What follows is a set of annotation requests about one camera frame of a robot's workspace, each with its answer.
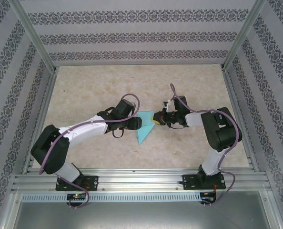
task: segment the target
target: blue paper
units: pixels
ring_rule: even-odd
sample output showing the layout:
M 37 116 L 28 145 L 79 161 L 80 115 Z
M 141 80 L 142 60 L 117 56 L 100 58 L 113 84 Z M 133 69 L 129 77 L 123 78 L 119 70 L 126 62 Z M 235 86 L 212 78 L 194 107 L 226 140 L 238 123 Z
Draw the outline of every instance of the blue paper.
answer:
M 139 111 L 137 113 L 137 116 L 141 118 L 141 128 L 136 130 L 139 145 L 143 142 L 155 125 L 154 121 L 152 121 L 153 115 L 154 111 Z

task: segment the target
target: black mounting bracket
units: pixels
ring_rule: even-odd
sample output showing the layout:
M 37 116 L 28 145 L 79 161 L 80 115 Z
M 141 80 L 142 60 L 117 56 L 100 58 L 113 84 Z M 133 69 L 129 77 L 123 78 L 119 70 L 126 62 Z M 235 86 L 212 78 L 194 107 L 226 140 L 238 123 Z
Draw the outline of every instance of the black mounting bracket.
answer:
M 184 190 L 208 190 L 213 189 L 214 184 L 216 184 L 216 189 L 226 189 L 224 176 L 221 173 L 205 184 L 201 183 L 197 174 L 185 174 L 180 184 L 183 185 Z
M 79 186 L 87 191 L 97 191 L 98 176 L 83 176 Z M 56 191 L 81 191 L 81 189 L 76 188 L 64 182 L 62 179 L 58 178 L 56 184 Z

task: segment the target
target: patterned wallpaper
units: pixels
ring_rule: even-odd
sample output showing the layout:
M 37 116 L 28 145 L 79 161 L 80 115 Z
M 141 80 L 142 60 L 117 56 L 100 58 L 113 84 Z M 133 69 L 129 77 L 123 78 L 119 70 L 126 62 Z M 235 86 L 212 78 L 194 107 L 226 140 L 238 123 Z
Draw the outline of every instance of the patterned wallpaper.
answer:
M 223 63 L 254 0 L 21 3 L 58 66 Z
M 6 0 L 0 0 L 0 215 L 22 171 L 50 73 Z
M 266 2 L 228 74 L 283 217 L 283 0 Z

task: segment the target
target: marble surface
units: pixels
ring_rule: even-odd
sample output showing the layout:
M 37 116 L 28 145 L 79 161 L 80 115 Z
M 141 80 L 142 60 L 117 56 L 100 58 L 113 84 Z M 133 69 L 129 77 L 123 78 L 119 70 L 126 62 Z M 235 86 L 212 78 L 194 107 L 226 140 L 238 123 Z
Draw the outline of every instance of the marble surface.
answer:
M 232 111 L 217 64 L 69 66 L 59 69 L 44 126 L 87 120 L 116 106 L 125 93 L 139 97 L 141 111 L 160 111 L 162 102 L 172 97 L 170 83 L 178 95 L 186 96 L 192 109 L 227 106 Z M 136 102 L 133 97 L 127 99 Z M 108 133 L 70 148 L 67 160 L 80 168 L 187 168 L 198 167 L 209 148 L 203 127 L 174 130 L 155 125 L 141 145 L 136 131 L 126 130 L 120 139 Z M 222 166 L 248 167 L 242 142 Z

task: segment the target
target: enclosure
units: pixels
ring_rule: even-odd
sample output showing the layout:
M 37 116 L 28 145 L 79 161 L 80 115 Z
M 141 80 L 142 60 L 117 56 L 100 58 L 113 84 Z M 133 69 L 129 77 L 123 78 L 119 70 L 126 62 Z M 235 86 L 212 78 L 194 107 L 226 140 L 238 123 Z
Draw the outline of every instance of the enclosure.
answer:
M 72 147 L 67 161 L 98 183 L 69 209 L 76 192 L 30 154 L 43 128 L 126 93 L 160 111 L 170 83 L 192 109 L 228 107 L 242 131 L 226 197 L 202 206 L 212 190 L 183 188 L 209 152 L 204 128 L 155 125 L 140 145 L 125 130 Z M 0 228 L 30 227 L 283 228 L 283 0 L 0 0 Z

